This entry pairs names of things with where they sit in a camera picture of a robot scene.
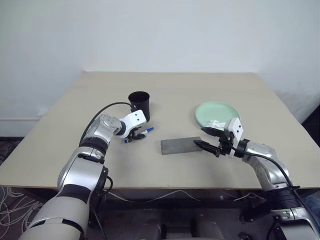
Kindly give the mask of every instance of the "cable bundle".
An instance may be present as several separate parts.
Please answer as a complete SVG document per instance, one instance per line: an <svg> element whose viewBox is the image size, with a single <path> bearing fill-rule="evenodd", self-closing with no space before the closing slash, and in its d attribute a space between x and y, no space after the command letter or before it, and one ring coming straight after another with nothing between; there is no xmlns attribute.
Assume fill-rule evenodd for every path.
<svg viewBox="0 0 320 240"><path fill-rule="evenodd" d="M19 206L26 198L23 193L21 192L13 192L10 187L5 189L3 186L1 187L1 190L3 191L3 196L1 198L0 202L0 225L7 227L2 235L0 235L0 239L2 239L8 232L11 225L16 224L22 220L21 224L21 233L24 232L25 229L27 229L29 222L29 218L31 217L32 213L35 210L39 210L40 207L43 205L39 201L31 200L21 206ZM7 197L17 198L12 202L11 205L13 205L19 198L21 198L12 209L9 209L10 205L8 206L5 203L5 200ZM11 219L10 214L16 213L18 211L24 210L23 214L17 217L16 219Z"/></svg>

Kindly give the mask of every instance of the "marker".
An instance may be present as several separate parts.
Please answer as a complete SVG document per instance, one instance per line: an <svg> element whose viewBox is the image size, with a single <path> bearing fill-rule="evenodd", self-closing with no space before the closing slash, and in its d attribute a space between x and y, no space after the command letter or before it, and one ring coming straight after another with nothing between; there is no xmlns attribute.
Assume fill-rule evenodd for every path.
<svg viewBox="0 0 320 240"><path fill-rule="evenodd" d="M150 127L150 128L148 128L147 130L144 130L144 131L142 131L142 132L140 132L140 133L141 133L141 134L147 134L147 133L151 132L153 129L154 129L153 127Z"/></svg>

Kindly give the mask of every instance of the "black cable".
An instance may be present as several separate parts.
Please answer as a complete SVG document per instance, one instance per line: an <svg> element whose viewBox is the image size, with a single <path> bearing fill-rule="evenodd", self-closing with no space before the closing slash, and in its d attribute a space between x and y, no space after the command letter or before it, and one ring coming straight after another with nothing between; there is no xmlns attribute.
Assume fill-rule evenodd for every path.
<svg viewBox="0 0 320 240"><path fill-rule="evenodd" d="M101 230L101 234L102 234L102 236L103 236L103 239L104 239L104 240L108 240L108 238L107 238L107 236L106 236L106 233L105 233L105 230L104 230L104 228L102 227L101 222L100 222L100 220L99 220L98 214L96 213L96 210L95 210L95 208L92 206L91 203L90 203L90 208L91 208L91 210L92 210L92 212L93 212L93 215L95 216L95 219L96 219L96 221L97 221L97 223L98 223L98 225L99 225L99 228L100 228L100 230Z"/></svg>
<svg viewBox="0 0 320 240"><path fill-rule="evenodd" d="M291 189L293 190L293 193L295 195L295 197L300 201L300 203L302 204L302 206L307 210L307 212L309 213L309 215L313 218L313 221L316 223L316 226L317 226L317 229L319 230L320 229L320 224L318 222L318 220L315 218L315 216L313 215L313 213L311 212L311 210L308 208L308 206L304 203L304 201L301 199L301 197L299 196L298 192L295 190L291 180L289 179L287 173L285 172L285 170L280 166L279 163L277 163L275 160L273 160L272 158L270 157L267 157L267 156L264 156L264 155L261 155L261 154L256 154L256 153L251 153L251 152L248 152L248 151L241 151L241 150L237 150L235 147L232 147L233 150L237 151L237 152L240 152L242 154L245 154L245 155L249 155L249 156L254 156L254 157L259 157L259 158L263 158L263 159L266 159L270 162L272 162L274 165L277 166L277 168L280 170L280 172L283 174L285 180L288 182L289 186L291 187Z"/></svg>
<svg viewBox="0 0 320 240"><path fill-rule="evenodd" d="M266 238L265 238L266 240L269 240L270 235L271 235L273 229L275 228L276 224L277 224L277 222L275 222L275 221L272 223L271 227L269 228L268 232L266 233Z"/></svg>
<svg viewBox="0 0 320 240"><path fill-rule="evenodd" d="M99 207L100 207L102 199L104 198L105 195L107 195L111 191L112 187L114 186L114 181L112 180L112 178L109 176L106 176L106 178L110 181L110 186L106 191L103 191L98 198L98 201L97 201L96 207L95 207L95 210L97 211L97 213L99 212Z"/></svg>
<svg viewBox="0 0 320 240"><path fill-rule="evenodd" d="M113 105L117 105L117 104L126 104L126 105L129 105L130 107L132 107L132 105L130 103L127 103L127 102L123 102L123 101L118 101L118 102L114 102L114 103L111 103L107 106L105 106L104 108L102 108L100 111L98 111L96 113L96 115L94 115L94 117L91 119L91 121L89 122L89 124L86 126L86 128L84 129L83 133L82 133L82 136L80 138L80 142L79 144L81 143L81 141L84 139L89 127L91 126L91 124L94 122L94 120L96 120L96 118L104 111L106 110L107 108L113 106Z"/></svg>

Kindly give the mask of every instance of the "white wall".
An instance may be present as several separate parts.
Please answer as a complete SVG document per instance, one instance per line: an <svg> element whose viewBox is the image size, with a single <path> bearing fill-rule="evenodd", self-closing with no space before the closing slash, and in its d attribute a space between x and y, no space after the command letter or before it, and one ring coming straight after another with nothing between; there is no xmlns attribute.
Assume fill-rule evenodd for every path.
<svg viewBox="0 0 320 240"><path fill-rule="evenodd" d="M2 0L0 136L82 71L258 72L302 122L320 101L319 0Z"/></svg>

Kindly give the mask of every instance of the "white object on plate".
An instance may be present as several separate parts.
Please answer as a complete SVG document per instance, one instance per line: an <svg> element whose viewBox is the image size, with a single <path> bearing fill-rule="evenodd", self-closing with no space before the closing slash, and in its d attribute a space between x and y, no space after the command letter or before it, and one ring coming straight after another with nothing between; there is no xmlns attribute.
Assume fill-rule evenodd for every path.
<svg viewBox="0 0 320 240"><path fill-rule="evenodd" d="M215 129L223 129L225 127L225 122L219 122L218 120L210 120L206 127L215 128Z"/></svg>

